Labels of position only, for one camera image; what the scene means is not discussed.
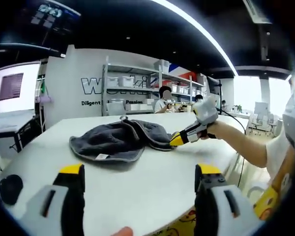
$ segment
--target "white wall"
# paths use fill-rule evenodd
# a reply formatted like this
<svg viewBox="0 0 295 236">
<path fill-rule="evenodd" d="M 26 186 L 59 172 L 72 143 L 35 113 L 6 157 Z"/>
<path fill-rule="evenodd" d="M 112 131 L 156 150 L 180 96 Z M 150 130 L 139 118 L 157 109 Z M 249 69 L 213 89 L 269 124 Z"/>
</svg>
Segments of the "white wall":
<svg viewBox="0 0 295 236">
<path fill-rule="evenodd" d="M 228 109 L 231 109 L 234 104 L 234 79 L 221 79 L 222 84 L 222 100 L 226 101 Z"/>
<path fill-rule="evenodd" d="M 269 80 L 260 80 L 261 85 L 261 101 L 266 102 L 270 111 L 270 86 Z"/>
<path fill-rule="evenodd" d="M 46 68 L 45 84 L 54 102 L 44 105 L 47 128 L 66 118 L 101 116 L 102 105 L 98 102 L 101 103 L 101 78 L 106 56 L 109 56 L 110 63 L 151 69 L 158 60 L 122 51 L 75 49 L 73 45 L 68 47 L 64 59 L 50 57 Z M 84 91 L 82 78 L 84 82 L 95 83 L 91 93 Z M 97 104 L 82 106 L 82 101 L 97 102 Z"/>
</svg>

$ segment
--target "office chair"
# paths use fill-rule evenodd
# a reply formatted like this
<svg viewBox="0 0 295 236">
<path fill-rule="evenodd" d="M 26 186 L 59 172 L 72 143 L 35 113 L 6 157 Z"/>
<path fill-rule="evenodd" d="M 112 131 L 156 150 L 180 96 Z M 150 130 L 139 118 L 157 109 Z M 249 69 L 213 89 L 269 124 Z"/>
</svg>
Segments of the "office chair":
<svg viewBox="0 0 295 236">
<path fill-rule="evenodd" d="M 274 115 L 273 114 L 268 115 L 267 124 L 271 126 L 271 130 L 270 130 L 269 134 L 274 135 L 274 128 L 277 126 L 277 124 L 274 121 Z"/>
<path fill-rule="evenodd" d="M 257 134 L 259 134 L 259 136 L 261 136 L 261 133 L 258 131 L 258 127 L 263 125 L 263 115 L 258 114 L 256 121 L 252 121 L 251 124 L 253 125 L 253 129 L 257 130 Z"/>
<path fill-rule="evenodd" d="M 107 103 L 108 115 L 110 116 L 123 116 L 126 115 L 122 102 Z"/>
</svg>

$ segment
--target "human arm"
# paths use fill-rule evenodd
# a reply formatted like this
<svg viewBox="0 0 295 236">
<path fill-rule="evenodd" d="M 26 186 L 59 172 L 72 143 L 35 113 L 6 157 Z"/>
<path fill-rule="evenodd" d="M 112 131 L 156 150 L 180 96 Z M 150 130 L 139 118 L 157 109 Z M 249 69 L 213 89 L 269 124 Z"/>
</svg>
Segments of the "human arm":
<svg viewBox="0 0 295 236">
<path fill-rule="evenodd" d="M 154 113 L 165 113 L 168 109 L 168 105 L 165 105 L 163 101 L 158 100 L 154 106 Z"/>
<path fill-rule="evenodd" d="M 207 132 L 214 134 L 218 139 L 223 139 L 251 164 L 261 168 L 266 167 L 265 144 L 258 143 L 238 129 L 220 121 L 208 127 Z"/>
</svg>

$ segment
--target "black ceiling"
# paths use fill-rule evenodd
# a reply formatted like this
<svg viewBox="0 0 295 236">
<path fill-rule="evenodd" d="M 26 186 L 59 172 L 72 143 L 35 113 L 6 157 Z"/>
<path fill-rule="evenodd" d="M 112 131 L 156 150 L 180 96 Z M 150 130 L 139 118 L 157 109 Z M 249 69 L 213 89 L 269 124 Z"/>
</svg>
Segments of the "black ceiling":
<svg viewBox="0 0 295 236">
<path fill-rule="evenodd" d="M 73 39 L 76 48 L 128 51 L 166 59 L 186 69 L 206 74 L 212 68 L 228 66 L 196 28 L 151 0 L 58 1 L 82 14 Z M 290 69 L 287 38 L 274 25 L 260 27 L 254 24 L 242 0 L 169 2 L 203 25 L 235 66 L 265 65 Z M 267 37 L 268 61 L 261 58 L 262 31 L 270 32 Z M 14 59 L 17 53 L 15 50 L 12 53 L 0 53 L 0 61 L 8 56 Z M 29 57 L 32 56 L 28 52 L 18 53 L 18 60 L 27 60 Z"/>
</svg>

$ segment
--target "computer screen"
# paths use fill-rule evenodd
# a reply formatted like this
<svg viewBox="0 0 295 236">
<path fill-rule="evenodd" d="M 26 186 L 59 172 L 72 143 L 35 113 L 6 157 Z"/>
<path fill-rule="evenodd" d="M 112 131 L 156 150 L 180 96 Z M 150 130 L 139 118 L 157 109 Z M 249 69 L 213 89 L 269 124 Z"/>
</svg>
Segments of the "computer screen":
<svg viewBox="0 0 295 236">
<path fill-rule="evenodd" d="M 33 110 L 40 62 L 0 68 L 0 113 Z"/>
<path fill-rule="evenodd" d="M 220 82 L 218 80 L 208 76 L 207 83 L 210 89 L 210 93 L 220 95 Z"/>
<path fill-rule="evenodd" d="M 55 0 L 31 0 L 2 34 L 0 47 L 35 48 L 64 57 L 81 14 Z"/>
</svg>

